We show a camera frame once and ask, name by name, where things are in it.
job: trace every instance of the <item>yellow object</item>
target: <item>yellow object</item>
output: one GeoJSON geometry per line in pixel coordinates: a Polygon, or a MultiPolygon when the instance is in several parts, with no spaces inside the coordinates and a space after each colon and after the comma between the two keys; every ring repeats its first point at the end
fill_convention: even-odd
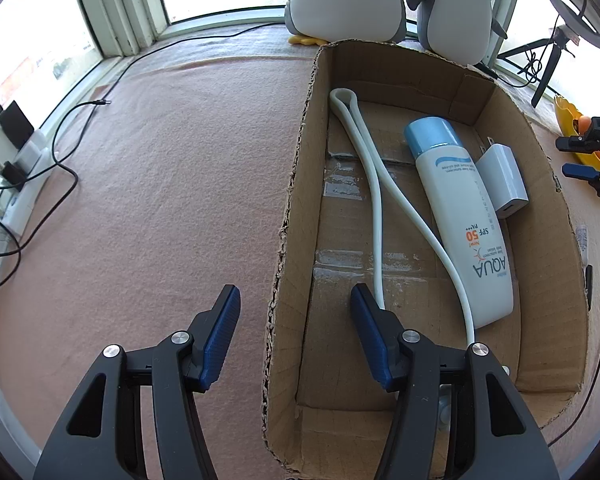
{"type": "Polygon", "coordinates": [[[300,36],[299,34],[294,34],[291,38],[289,38],[289,43],[291,43],[292,45],[303,44],[303,45],[323,46],[329,42],[324,41],[324,40],[319,40],[318,38],[309,38],[308,36],[300,36]]]}
{"type": "MultiPolygon", "coordinates": [[[[573,121],[582,117],[580,111],[561,95],[554,97],[555,118],[558,120],[558,126],[563,136],[571,137],[577,135],[573,127],[573,121]]],[[[600,171],[600,159],[595,153],[574,153],[578,160],[587,166],[592,166],[600,171]]]]}

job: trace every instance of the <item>white cable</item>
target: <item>white cable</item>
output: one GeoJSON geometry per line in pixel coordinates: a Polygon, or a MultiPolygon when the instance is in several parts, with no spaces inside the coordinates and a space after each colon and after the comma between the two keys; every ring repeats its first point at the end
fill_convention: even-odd
{"type": "Polygon", "coordinates": [[[374,167],[374,161],[369,150],[366,148],[365,139],[360,134],[360,130],[351,117],[347,106],[336,97],[336,93],[340,95],[341,91],[350,92],[354,100],[356,99],[356,95],[351,90],[337,88],[331,91],[330,98],[331,104],[334,106],[333,111],[344,125],[349,139],[362,161],[366,179],[369,181],[373,216],[374,296],[376,297],[378,306],[384,310],[384,293],[382,292],[382,196],[380,195],[380,184],[378,183],[378,174],[374,167]]]}
{"type": "Polygon", "coordinates": [[[436,238],[436,235],[433,234],[427,223],[406,199],[400,191],[400,188],[391,178],[391,175],[389,175],[389,172],[386,170],[384,162],[382,162],[378,150],[376,150],[371,134],[366,127],[365,121],[360,114],[356,94],[347,88],[336,88],[331,91],[329,97],[333,107],[332,109],[345,127],[349,139],[351,139],[351,142],[362,161],[366,177],[369,180],[374,219],[374,291],[376,294],[376,302],[380,308],[384,308],[384,296],[382,294],[382,203],[378,186],[378,180],[380,180],[384,188],[392,197],[394,197],[400,208],[416,225],[418,231],[424,236],[429,245],[431,245],[442,261],[442,264],[445,266],[446,272],[449,273],[451,281],[458,293],[458,297],[460,298],[462,314],[464,315],[467,347],[472,345],[475,342],[474,318],[471,315],[469,299],[464,290],[464,285],[462,284],[462,280],[460,279],[453,262],[448,254],[446,254],[446,251],[436,238]]]}

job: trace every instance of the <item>white power strip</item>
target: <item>white power strip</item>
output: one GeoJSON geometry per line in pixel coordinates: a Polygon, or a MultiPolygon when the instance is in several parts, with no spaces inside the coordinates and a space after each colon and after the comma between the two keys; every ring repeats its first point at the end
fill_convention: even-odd
{"type": "MultiPolygon", "coordinates": [[[[32,174],[38,173],[39,171],[48,168],[53,164],[51,159],[51,149],[45,148],[42,150],[40,158],[31,171],[32,174]]],[[[39,177],[27,182],[23,187],[22,191],[13,197],[11,203],[8,205],[4,216],[2,217],[2,223],[16,236],[21,237],[27,222],[33,211],[33,206],[36,203],[36,198],[42,189],[42,186],[49,178],[51,171],[40,175],[39,177]]]]}

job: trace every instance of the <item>black power adapter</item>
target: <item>black power adapter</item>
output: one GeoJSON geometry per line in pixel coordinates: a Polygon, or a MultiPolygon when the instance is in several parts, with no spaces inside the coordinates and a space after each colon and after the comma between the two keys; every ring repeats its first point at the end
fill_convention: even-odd
{"type": "Polygon", "coordinates": [[[27,175],[18,166],[11,164],[8,160],[4,163],[0,175],[9,184],[13,184],[18,191],[22,191],[22,187],[27,181],[27,175]]]}
{"type": "Polygon", "coordinates": [[[7,139],[18,149],[27,143],[29,137],[33,135],[33,124],[29,122],[23,111],[20,110],[16,101],[12,101],[3,111],[0,112],[0,127],[7,139]]]}

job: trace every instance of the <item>pink felt mat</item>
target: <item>pink felt mat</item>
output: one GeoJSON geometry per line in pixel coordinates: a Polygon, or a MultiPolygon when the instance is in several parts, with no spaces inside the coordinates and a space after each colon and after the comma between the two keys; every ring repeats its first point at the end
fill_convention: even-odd
{"type": "MultiPolygon", "coordinates": [[[[286,45],[283,27],[251,35],[178,46],[122,80],[70,159],[78,188],[0,290],[0,387],[40,447],[107,344],[152,346],[235,283],[242,315],[196,403],[219,478],[283,478],[261,435],[264,328],[315,49],[286,45]]],[[[30,226],[71,181],[54,170],[30,226]]]]}

